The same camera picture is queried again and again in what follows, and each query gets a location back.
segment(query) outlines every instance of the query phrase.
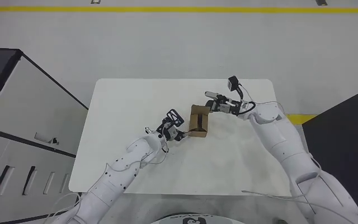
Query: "black cabinet edge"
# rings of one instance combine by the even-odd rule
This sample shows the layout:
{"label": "black cabinet edge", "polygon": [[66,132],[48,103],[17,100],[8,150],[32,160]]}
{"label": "black cabinet edge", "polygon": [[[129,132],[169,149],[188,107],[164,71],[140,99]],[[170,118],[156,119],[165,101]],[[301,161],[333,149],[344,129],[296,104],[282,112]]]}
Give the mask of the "black cabinet edge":
{"label": "black cabinet edge", "polygon": [[7,138],[7,139],[10,139],[10,140],[13,140],[13,141],[16,141],[16,142],[20,142],[20,143],[23,143],[23,144],[28,144],[29,146],[42,148],[43,150],[55,152],[55,153],[58,153],[58,154],[61,154],[61,155],[64,155],[64,156],[69,156],[69,157],[72,157],[72,158],[76,158],[76,155],[74,155],[74,154],[71,154],[71,153],[68,153],[68,152],[65,152],[65,151],[62,151],[62,150],[57,150],[57,149],[51,148],[49,146],[44,146],[43,144],[32,142],[32,141],[29,141],[29,140],[26,140],[26,139],[23,139],[23,138],[20,138],[20,137],[16,137],[16,136],[13,136],[11,134],[4,133],[4,132],[0,132],[0,137]]}
{"label": "black cabinet edge", "polygon": [[38,70],[42,71],[43,74],[45,74],[49,79],[51,79],[54,83],[56,83],[60,88],[62,88],[68,95],[70,95],[72,98],[75,99],[79,104],[81,104],[84,108],[88,110],[88,107],[86,107],[80,100],[78,100],[75,96],[73,96],[68,90],[66,90],[65,87],[63,87],[61,84],[59,84],[54,78],[52,78],[47,72],[45,72],[40,66],[38,66],[33,60],[31,60],[24,52],[22,52],[22,56],[26,58],[31,64],[33,64]]}
{"label": "black cabinet edge", "polygon": [[[60,214],[63,214],[67,211],[63,211],[63,212],[59,212],[56,214],[56,216],[59,216]],[[34,220],[40,220],[42,218],[46,218],[48,216],[48,214],[44,214],[43,216],[35,216],[35,217],[30,217],[30,218],[23,218],[21,220],[13,220],[13,221],[7,221],[7,222],[0,222],[0,224],[18,224],[18,223],[23,223],[23,222],[30,222],[30,221],[34,221]]]}

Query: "yellow line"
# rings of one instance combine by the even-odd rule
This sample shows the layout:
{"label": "yellow line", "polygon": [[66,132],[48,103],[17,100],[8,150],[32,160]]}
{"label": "yellow line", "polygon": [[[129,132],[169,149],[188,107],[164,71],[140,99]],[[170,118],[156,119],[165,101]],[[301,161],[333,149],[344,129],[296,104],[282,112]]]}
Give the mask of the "yellow line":
{"label": "yellow line", "polygon": [[295,125],[303,124],[316,115],[314,114],[286,114],[287,118]]}
{"label": "yellow line", "polygon": [[358,8],[4,6],[2,12],[358,13]]}

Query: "cable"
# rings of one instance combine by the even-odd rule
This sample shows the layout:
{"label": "cable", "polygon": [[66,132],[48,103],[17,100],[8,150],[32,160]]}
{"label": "cable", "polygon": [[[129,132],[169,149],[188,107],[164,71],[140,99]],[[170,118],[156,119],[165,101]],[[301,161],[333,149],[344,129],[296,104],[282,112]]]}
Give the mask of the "cable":
{"label": "cable", "polygon": [[[167,157],[167,153],[169,152],[169,147],[168,147],[167,141],[165,141],[165,144],[166,144],[166,147],[167,147],[167,152],[165,153],[164,158],[163,158],[163,160],[162,160],[161,162],[134,161],[134,162],[132,162],[130,165],[128,165],[127,168],[125,168],[125,169],[123,169],[123,170],[115,170],[115,169],[113,169],[108,163],[106,163],[106,167],[105,167],[105,170],[103,171],[102,175],[96,180],[96,182],[89,188],[89,190],[88,190],[86,193],[88,193],[89,191],[91,191],[92,188],[93,188],[93,187],[98,183],[98,181],[103,177],[103,175],[105,174],[105,172],[106,172],[106,170],[107,170],[107,167],[110,167],[114,172],[123,172],[123,171],[129,169],[132,164],[137,163],[137,162],[144,163],[144,164],[154,164],[154,165],[161,164],[162,162],[164,162],[164,160],[165,160],[166,157]],[[67,207],[67,208],[62,208],[62,209],[58,210],[58,211],[55,212],[54,215],[51,216],[51,217],[56,216],[59,212],[62,212],[62,211],[64,211],[64,210],[66,210],[66,209],[70,209],[70,208],[72,209],[72,208],[74,208],[75,206],[77,206],[77,205],[79,204],[76,213],[71,217],[71,219],[77,217],[77,218],[79,218],[82,222],[86,223],[81,217],[77,216],[77,214],[78,214],[78,212],[79,212],[79,210],[80,210],[80,208],[81,208],[81,202],[82,202],[82,199],[83,199],[83,198],[82,198],[78,193],[72,192],[72,193],[68,193],[68,194],[62,196],[61,198],[59,198],[59,199],[54,203],[54,205],[52,206],[52,208],[51,208],[51,210],[50,210],[50,213],[47,215],[47,217],[46,217],[45,221],[43,222],[43,224],[46,224],[46,221],[49,219],[49,217],[50,217],[50,215],[51,215],[51,212],[52,212],[52,210],[54,209],[55,205],[58,204],[58,203],[59,203],[63,198],[65,198],[66,196],[72,195],[72,194],[77,195],[78,201],[77,201],[73,206],[69,206],[69,207]]]}
{"label": "cable", "polygon": [[250,94],[248,93],[247,89],[245,87],[243,87],[243,85],[240,84],[240,86],[246,91],[248,97],[250,98],[251,101],[253,101],[252,97],[250,96]]}
{"label": "cable", "polygon": [[310,184],[307,192],[305,194],[301,194],[301,195],[297,195],[297,196],[294,196],[294,197],[287,197],[287,196],[277,196],[277,195],[271,195],[271,194],[264,194],[264,193],[258,193],[258,192],[251,192],[249,190],[242,190],[241,192],[242,193],[251,193],[251,194],[258,194],[258,195],[262,195],[262,196],[266,196],[266,197],[269,197],[269,198],[274,198],[274,199],[279,199],[279,200],[286,200],[286,201],[289,201],[289,202],[297,202],[297,203],[304,203],[304,204],[308,204],[310,206],[317,206],[317,207],[320,207],[320,208],[323,208],[323,209],[326,209],[330,212],[333,212],[334,214],[344,218],[345,220],[347,220],[348,222],[350,222],[351,224],[355,224],[354,222],[350,221],[348,218],[344,217],[343,215],[339,214],[338,212],[335,212],[334,210],[330,209],[330,208],[327,208],[325,206],[321,206],[319,204],[315,204],[315,203],[309,203],[309,202],[302,202],[302,201],[299,201],[299,200],[294,200],[296,198],[300,198],[300,197],[305,197],[307,196],[307,194],[309,193],[309,191],[311,190],[313,184],[315,183],[315,181],[319,178],[319,176],[321,175],[321,172],[322,172],[322,168],[321,168],[321,165],[319,164],[319,162],[317,162],[317,160],[315,160],[313,158],[313,156],[310,154],[310,157],[311,159],[317,164],[317,166],[319,167],[319,171],[317,173],[317,176],[314,178],[314,180],[312,181],[312,183]]}
{"label": "cable", "polygon": [[315,176],[315,178],[313,179],[312,183],[310,184],[310,186],[308,187],[308,190],[306,193],[304,194],[300,194],[300,195],[296,195],[296,196],[279,196],[279,195],[272,195],[272,194],[262,194],[262,193],[258,193],[258,192],[249,192],[247,190],[242,191],[242,192],[246,192],[246,193],[253,193],[253,194],[262,194],[265,195],[267,197],[274,197],[274,198],[281,198],[281,199],[296,199],[296,198],[300,198],[300,197],[305,197],[307,196],[307,194],[309,193],[309,191],[311,190],[313,184],[316,182],[316,180],[319,178],[319,176],[321,175],[322,172],[322,168],[321,165],[317,162],[317,160],[315,160],[313,158],[313,156],[310,154],[310,158],[318,165],[319,167],[319,171],[317,172],[317,175]]}
{"label": "cable", "polygon": [[356,224],[356,223],[352,222],[351,220],[349,220],[348,218],[346,218],[345,216],[339,214],[338,212],[336,212],[336,211],[334,211],[334,210],[332,210],[332,209],[330,209],[330,208],[327,208],[327,207],[325,207],[325,206],[322,206],[322,205],[320,205],[320,204],[309,203],[309,202],[302,202],[302,201],[300,201],[300,200],[292,200],[292,199],[287,199],[287,198],[277,198],[277,197],[269,196],[269,195],[267,195],[267,194],[261,194],[261,193],[256,193],[256,192],[250,192],[250,191],[248,191],[248,190],[242,190],[241,192],[243,192],[243,193],[258,194],[258,195],[262,195],[262,196],[266,196],[266,197],[274,198],[274,199],[278,199],[278,200],[286,200],[286,201],[288,201],[288,202],[297,202],[297,203],[308,204],[308,205],[310,205],[310,206],[317,206],[317,207],[319,207],[319,208],[323,208],[323,209],[326,209],[326,210],[328,210],[328,211],[330,211],[330,212],[333,212],[334,214],[336,214],[336,215],[342,217],[343,219],[347,220],[347,221],[350,222],[351,224]]}
{"label": "cable", "polygon": [[[247,95],[248,95],[248,97],[250,98],[250,100],[251,100],[251,101],[254,101],[254,100],[252,99],[251,95],[249,94],[249,92],[247,91],[247,89],[246,89],[245,87],[243,87],[242,85],[240,85],[240,86],[245,90],[245,92],[247,93]],[[256,104],[269,104],[269,103],[271,103],[271,102],[276,102],[277,104],[279,104],[280,107],[282,108],[282,112],[283,112],[284,114],[286,114],[284,107],[283,107],[282,104],[281,104],[280,102],[278,102],[278,101],[255,102],[255,103],[256,103]]]}
{"label": "cable", "polygon": [[284,107],[283,107],[282,104],[281,104],[280,102],[278,102],[278,101],[255,102],[255,103],[256,103],[256,104],[269,104],[269,103],[272,103],[272,102],[275,102],[275,103],[279,104],[280,107],[282,108],[282,113],[286,114]]}
{"label": "cable", "polygon": [[[62,196],[62,197],[60,197],[60,198],[57,199],[57,201],[52,205],[52,208],[51,208],[51,210],[50,210],[50,213],[47,215],[47,217],[46,217],[46,219],[44,220],[43,224],[45,224],[46,221],[49,219],[49,217],[50,217],[50,215],[51,215],[51,212],[52,212],[52,210],[54,209],[54,207],[55,207],[62,199],[64,199],[65,197],[67,197],[67,196],[69,196],[69,195],[73,195],[73,194],[77,195],[77,197],[78,197],[78,202],[80,202],[81,196],[79,196],[79,194],[78,194],[78,193],[75,193],[75,192],[71,192],[71,193],[68,193],[68,194],[66,194],[66,195],[64,195],[64,196]],[[57,213],[61,212],[61,210],[66,210],[66,209],[72,208],[72,207],[74,207],[74,206],[70,206],[70,207],[67,207],[67,208],[60,209],[60,210],[58,210],[57,212],[55,212],[54,215],[51,216],[51,217],[54,217]]]}
{"label": "cable", "polygon": [[249,104],[252,104],[252,106],[250,107],[250,109],[245,110],[244,112],[238,113],[238,115],[242,115],[242,114],[246,114],[249,113],[251,110],[253,110],[256,107],[256,104],[254,101],[250,101],[248,102]]}

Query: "table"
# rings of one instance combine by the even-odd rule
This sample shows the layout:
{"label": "table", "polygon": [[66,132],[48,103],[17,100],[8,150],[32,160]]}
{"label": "table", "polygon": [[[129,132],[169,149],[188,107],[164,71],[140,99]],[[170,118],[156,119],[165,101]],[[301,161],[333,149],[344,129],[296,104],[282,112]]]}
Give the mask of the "table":
{"label": "table", "polygon": [[[269,80],[240,80],[256,102],[276,100]],[[192,104],[205,105],[205,91],[238,99],[227,80],[101,79],[96,83],[84,125],[70,190],[86,192],[103,173],[106,162],[125,154],[129,144],[156,129],[174,108],[189,127]],[[241,190],[290,195],[288,178],[265,150],[249,121],[209,114],[206,138],[169,142],[170,152],[160,165],[147,165],[126,193],[246,195]],[[161,161],[164,153],[157,157]]]}

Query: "small cardboard box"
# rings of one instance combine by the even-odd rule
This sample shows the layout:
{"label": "small cardboard box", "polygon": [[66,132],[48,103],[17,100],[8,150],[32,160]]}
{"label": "small cardboard box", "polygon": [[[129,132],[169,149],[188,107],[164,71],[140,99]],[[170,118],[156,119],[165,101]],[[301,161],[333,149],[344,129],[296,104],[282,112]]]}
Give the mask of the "small cardboard box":
{"label": "small cardboard box", "polygon": [[210,107],[208,106],[191,106],[189,136],[205,138],[208,133],[208,115]]}

